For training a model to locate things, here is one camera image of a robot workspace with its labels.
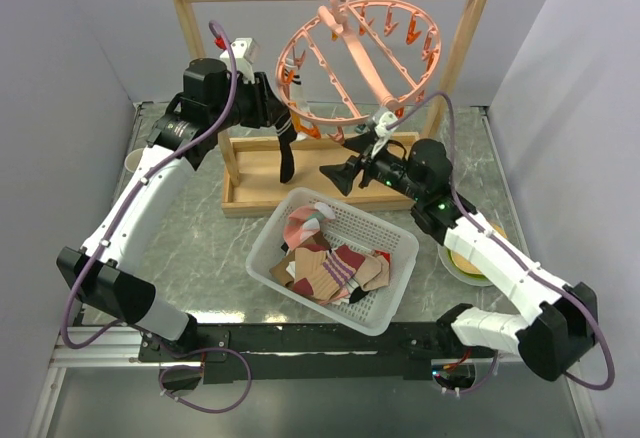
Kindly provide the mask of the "pink round clip hanger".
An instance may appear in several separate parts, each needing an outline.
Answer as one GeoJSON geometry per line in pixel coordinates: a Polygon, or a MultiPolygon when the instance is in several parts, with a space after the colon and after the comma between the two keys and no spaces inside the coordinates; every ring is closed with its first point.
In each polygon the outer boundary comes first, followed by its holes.
{"type": "Polygon", "coordinates": [[[279,97],[289,108],[290,115],[297,113],[311,123],[311,128],[307,130],[309,138],[319,139],[321,131],[318,126],[334,121],[337,133],[332,135],[331,139],[338,142],[344,137],[342,130],[344,125],[357,124],[365,119],[312,37],[312,31],[321,25],[330,30],[332,41],[340,41],[346,46],[356,69],[378,104],[387,107],[400,118],[407,104],[411,101],[418,102],[424,98],[426,85],[434,73],[441,55],[442,40],[435,21],[424,10],[401,0],[329,0],[327,6],[319,7],[316,16],[293,34],[284,46],[275,68],[279,97]],[[406,13],[409,17],[405,44],[412,46],[420,38],[424,40],[421,60],[425,64],[425,71],[419,79],[414,79],[411,76],[407,67],[398,60],[391,48],[384,42],[398,28],[398,23],[393,19],[395,11],[406,13]],[[361,41],[363,36],[371,38],[390,65],[406,81],[408,91],[405,94],[395,96],[387,88],[361,41]],[[289,99],[289,84],[293,74],[297,71],[300,75],[308,53],[316,58],[319,67],[327,73],[330,84],[338,92],[342,103],[351,113],[349,117],[333,120],[319,117],[311,109],[305,113],[297,109],[295,103],[289,99]]]}

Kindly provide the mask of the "white plastic basket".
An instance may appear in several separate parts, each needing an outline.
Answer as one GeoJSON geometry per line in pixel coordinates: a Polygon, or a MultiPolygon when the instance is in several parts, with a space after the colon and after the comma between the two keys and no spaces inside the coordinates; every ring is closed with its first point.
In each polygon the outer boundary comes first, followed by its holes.
{"type": "Polygon", "coordinates": [[[296,188],[246,260],[249,275],[368,336],[395,315],[416,264],[416,237],[344,202],[296,188]]]}

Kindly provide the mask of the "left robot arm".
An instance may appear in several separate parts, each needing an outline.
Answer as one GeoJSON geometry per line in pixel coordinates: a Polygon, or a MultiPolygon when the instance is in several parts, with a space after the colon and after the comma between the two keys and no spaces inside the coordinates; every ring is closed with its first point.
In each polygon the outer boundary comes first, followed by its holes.
{"type": "Polygon", "coordinates": [[[279,180],[292,179],[296,132],[266,75],[254,71],[250,59],[229,53],[191,61],[182,91],[155,122],[134,175],[109,214],[79,249],[65,247],[57,257],[70,303],[82,302],[158,336],[174,359],[197,351],[196,319],[162,299],[135,271],[158,220],[218,145],[220,134],[234,126],[274,128],[279,180]]]}

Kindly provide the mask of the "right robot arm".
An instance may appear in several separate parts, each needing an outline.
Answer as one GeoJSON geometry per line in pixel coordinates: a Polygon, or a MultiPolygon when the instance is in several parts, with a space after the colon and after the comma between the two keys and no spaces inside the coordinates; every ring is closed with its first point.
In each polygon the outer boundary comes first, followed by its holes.
{"type": "Polygon", "coordinates": [[[411,199],[411,215],[421,231],[475,266],[516,309],[513,314],[471,305],[450,310],[437,333],[444,354],[490,348],[519,356],[538,377],[554,381],[595,346],[595,292],[544,270],[458,195],[442,143],[420,139],[402,157],[374,145],[370,134],[346,140],[352,156],[343,164],[322,166],[321,173],[342,195],[376,181],[411,199]]]}

